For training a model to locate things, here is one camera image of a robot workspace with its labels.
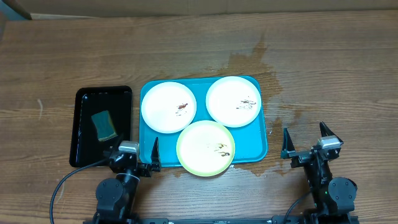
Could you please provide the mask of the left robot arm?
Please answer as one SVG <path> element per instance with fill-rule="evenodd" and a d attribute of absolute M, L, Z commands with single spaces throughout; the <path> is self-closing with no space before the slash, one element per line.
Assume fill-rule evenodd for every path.
<path fill-rule="evenodd" d="M 96 213 L 91 223 L 138 223 L 132 213 L 137 186 L 142 177 L 152 177 L 161 171 L 159 139 L 155 138 L 151 162 L 139 162 L 139 144 L 119 137 L 116 143 L 104 151 L 106 165 L 116 174 L 115 178 L 101 181 L 96 188 Z"/>

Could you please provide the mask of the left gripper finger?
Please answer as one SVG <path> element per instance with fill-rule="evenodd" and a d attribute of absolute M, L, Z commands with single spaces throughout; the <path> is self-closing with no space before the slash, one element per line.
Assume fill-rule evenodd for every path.
<path fill-rule="evenodd" d="M 160 156 L 159 156 L 159 138 L 156 137 L 154 141 L 154 145 L 152 148 L 152 154 L 151 154 L 151 169 L 154 172 L 160 172 L 161 171 L 161 162 L 160 162 Z"/>
<path fill-rule="evenodd" d="M 118 151 L 119 145 L 124 141 L 124 134 L 116 136 L 114 144 L 112 145 L 113 151 Z"/>

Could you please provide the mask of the white plate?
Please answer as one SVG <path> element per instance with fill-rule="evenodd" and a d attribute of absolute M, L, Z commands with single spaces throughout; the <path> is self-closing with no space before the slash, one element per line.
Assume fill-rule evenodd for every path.
<path fill-rule="evenodd" d="M 253 122 L 262 105 L 260 91 L 243 77 L 223 77 L 206 93 L 206 108 L 216 122 L 240 128 Z"/>
<path fill-rule="evenodd" d="M 141 102 L 146 125 L 158 133 L 171 134 L 186 128 L 194 119 L 197 101 L 192 91 L 177 82 L 153 86 Z"/>

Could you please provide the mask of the green yellow sponge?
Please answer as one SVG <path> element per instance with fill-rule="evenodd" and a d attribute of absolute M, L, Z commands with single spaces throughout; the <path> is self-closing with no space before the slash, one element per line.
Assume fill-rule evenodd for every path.
<path fill-rule="evenodd" d="M 96 128 L 98 141 L 107 141 L 118 135 L 108 110 L 92 115 L 91 120 Z"/>

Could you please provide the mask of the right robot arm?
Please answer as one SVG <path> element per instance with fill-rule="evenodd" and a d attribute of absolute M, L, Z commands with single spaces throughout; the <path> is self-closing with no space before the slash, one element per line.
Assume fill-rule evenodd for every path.
<path fill-rule="evenodd" d="M 324 123 L 320 123 L 321 138 L 307 151 L 296 151 L 287 128 L 283 132 L 280 157 L 290 159 L 291 168 L 304 169 L 309 191 L 297 199 L 287 210 L 282 223 L 358 223 L 354 200 L 358 186 L 351 179 L 333 177 L 328 163 L 339 158 L 343 140 Z M 301 216 L 292 216 L 292 210 L 309 195 L 315 208 Z"/>

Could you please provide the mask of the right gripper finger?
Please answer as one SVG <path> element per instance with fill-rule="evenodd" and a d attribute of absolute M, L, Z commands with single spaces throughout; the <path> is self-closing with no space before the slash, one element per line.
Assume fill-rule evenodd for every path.
<path fill-rule="evenodd" d="M 280 154 L 281 159 L 289 159 L 290 155 L 295 153 L 294 144 L 291 140 L 290 134 L 287 128 L 283 129 L 283 143 L 282 143 L 282 150 Z"/>
<path fill-rule="evenodd" d="M 339 138 L 323 121 L 320 122 L 320 132 L 322 137 L 334 136 L 343 144 L 343 140 Z"/>

